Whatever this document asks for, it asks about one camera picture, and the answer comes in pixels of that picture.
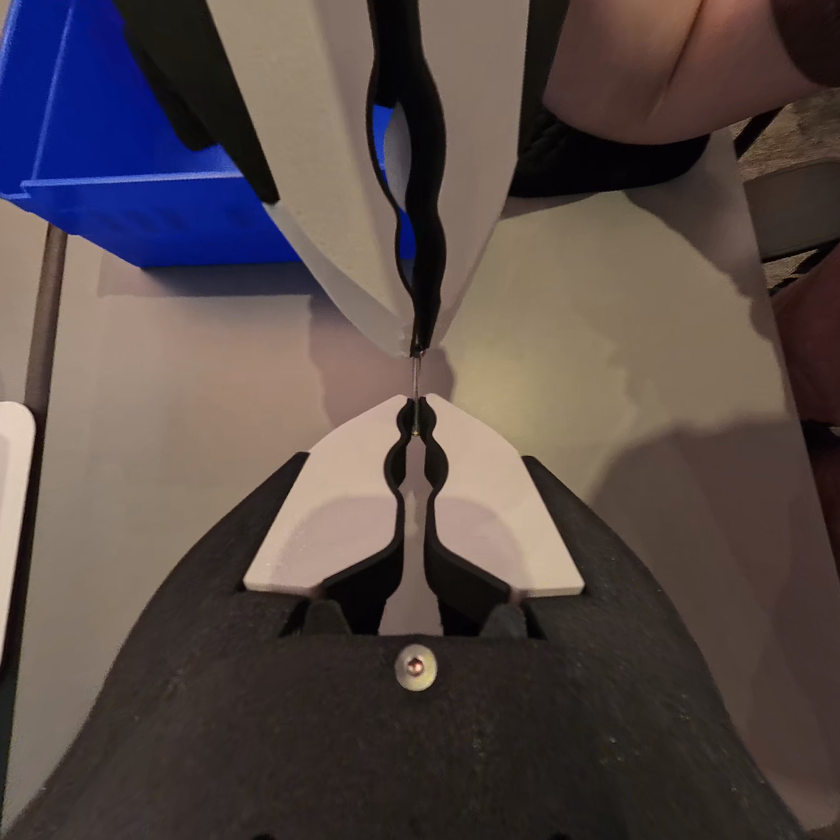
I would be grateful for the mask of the person's right forearm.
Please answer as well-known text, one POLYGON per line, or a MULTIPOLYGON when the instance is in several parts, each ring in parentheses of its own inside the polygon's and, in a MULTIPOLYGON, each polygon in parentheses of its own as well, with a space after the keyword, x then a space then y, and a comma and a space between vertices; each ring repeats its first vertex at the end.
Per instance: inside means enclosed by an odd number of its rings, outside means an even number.
POLYGON ((833 88, 795 67, 773 2, 570 2, 542 103, 596 137, 666 144, 833 88))

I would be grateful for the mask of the plain blue bin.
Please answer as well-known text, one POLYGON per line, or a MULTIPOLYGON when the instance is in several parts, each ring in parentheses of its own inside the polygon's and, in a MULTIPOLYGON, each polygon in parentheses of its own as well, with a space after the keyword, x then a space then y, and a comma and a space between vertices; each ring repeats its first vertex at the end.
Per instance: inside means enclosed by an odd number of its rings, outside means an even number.
POLYGON ((301 261, 219 145, 187 146, 113 2, 10 2, 2 199, 133 266, 301 261))

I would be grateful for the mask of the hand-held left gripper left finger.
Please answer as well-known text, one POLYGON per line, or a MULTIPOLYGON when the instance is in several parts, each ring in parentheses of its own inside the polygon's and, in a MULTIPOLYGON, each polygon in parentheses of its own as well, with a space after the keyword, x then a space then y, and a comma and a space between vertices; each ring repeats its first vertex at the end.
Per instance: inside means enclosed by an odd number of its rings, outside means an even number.
POLYGON ((297 477, 243 580, 251 592, 338 603, 355 634, 378 634, 404 569, 405 396, 332 430, 297 477))

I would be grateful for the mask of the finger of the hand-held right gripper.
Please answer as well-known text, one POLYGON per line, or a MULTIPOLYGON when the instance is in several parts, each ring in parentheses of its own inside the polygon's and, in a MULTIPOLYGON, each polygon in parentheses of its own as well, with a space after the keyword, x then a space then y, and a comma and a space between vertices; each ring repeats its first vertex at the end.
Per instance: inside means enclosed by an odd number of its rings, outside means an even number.
POLYGON ((397 99, 416 242, 412 348, 445 335, 489 244, 518 159, 530 2, 406 2, 397 99))
POLYGON ((413 305, 371 146, 368 3, 208 6, 280 195, 266 212, 342 314, 384 352, 407 357, 413 305))

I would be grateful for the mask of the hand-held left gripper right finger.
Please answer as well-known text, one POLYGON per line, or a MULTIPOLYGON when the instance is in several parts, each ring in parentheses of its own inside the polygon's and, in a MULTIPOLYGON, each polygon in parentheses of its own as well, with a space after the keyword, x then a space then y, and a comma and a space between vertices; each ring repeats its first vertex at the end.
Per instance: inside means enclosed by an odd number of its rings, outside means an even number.
POLYGON ((440 395, 419 405, 430 486, 426 583, 444 635, 476 636, 498 606, 581 595, 585 583, 526 460, 440 395))

